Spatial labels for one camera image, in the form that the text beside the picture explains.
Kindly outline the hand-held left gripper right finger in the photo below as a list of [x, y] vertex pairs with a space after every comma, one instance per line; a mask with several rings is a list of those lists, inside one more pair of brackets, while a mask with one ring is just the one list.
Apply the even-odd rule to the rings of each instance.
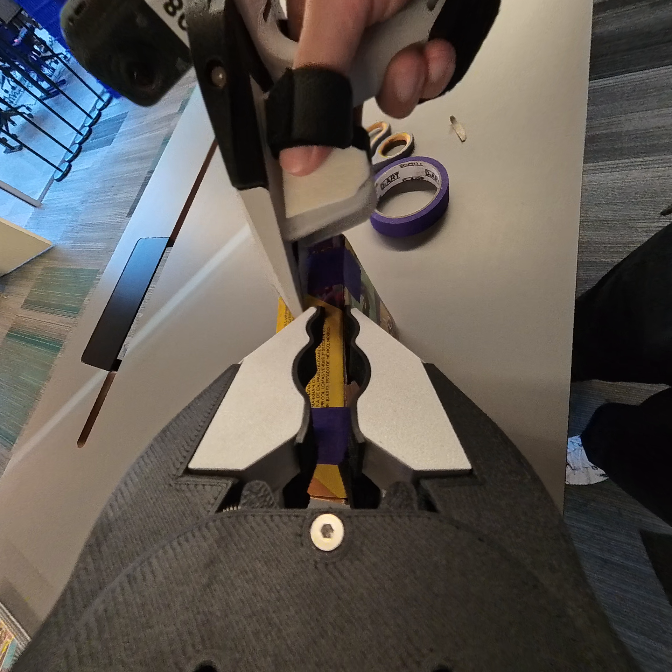
[[424, 363], [357, 308], [345, 318], [364, 474], [466, 474], [471, 463]]

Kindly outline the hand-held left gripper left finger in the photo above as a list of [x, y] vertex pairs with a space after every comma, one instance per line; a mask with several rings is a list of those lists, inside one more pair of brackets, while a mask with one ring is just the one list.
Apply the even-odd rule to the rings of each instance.
[[190, 471], [301, 471], [323, 325], [309, 308], [242, 360]]

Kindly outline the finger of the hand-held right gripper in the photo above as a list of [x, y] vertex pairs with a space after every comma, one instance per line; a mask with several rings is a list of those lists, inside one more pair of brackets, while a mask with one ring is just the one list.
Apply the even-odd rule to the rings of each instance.
[[284, 222], [281, 238], [317, 242], [361, 223], [376, 206], [372, 166], [365, 150], [336, 148], [313, 173], [281, 170]]
[[281, 237], [269, 191], [263, 187], [256, 187], [241, 189], [238, 194], [268, 278], [291, 315], [301, 315], [305, 308], [296, 262], [293, 260], [290, 245]]

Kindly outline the grey yellow scissors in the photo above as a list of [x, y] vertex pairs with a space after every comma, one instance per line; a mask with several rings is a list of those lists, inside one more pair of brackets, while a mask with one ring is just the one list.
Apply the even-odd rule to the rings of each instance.
[[389, 122], [374, 122], [365, 130], [369, 136], [373, 164], [389, 163], [413, 154], [414, 136], [408, 132], [392, 132]]

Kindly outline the purple tape roll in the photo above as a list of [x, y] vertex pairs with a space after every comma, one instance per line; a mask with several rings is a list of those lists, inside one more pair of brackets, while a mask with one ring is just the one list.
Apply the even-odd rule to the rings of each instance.
[[403, 216], [387, 216], [378, 209], [370, 215], [373, 228], [382, 235], [402, 238], [426, 231], [444, 215], [449, 205], [449, 176], [442, 163], [429, 156], [412, 156], [393, 161], [374, 175], [377, 201], [391, 189], [409, 187], [423, 181], [435, 188], [431, 201], [423, 208]]

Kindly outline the yellow purple toy set box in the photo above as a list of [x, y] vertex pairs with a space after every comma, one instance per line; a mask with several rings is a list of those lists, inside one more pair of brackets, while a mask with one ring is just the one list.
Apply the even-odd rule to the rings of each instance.
[[350, 405], [359, 384], [349, 374], [345, 309], [359, 309], [395, 338], [397, 326], [344, 235], [307, 248], [301, 264], [305, 302], [324, 312], [323, 339], [315, 351], [315, 375], [306, 386], [313, 444], [302, 471], [283, 488], [283, 504], [306, 508], [314, 498], [375, 509], [380, 489], [362, 474], [363, 450], [351, 429]]

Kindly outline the person's black trousers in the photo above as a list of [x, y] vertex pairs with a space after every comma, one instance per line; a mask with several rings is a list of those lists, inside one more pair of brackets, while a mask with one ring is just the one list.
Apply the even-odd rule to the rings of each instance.
[[588, 460], [671, 525], [671, 225], [575, 302], [572, 382], [662, 384], [638, 405], [598, 407], [581, 433]]

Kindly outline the colourful printed box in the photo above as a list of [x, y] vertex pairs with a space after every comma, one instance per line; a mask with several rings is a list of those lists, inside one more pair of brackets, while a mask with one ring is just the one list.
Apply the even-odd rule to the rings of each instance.
[[1, 671], [11, 670], [30, 641], [29, 634], [1, 604]]

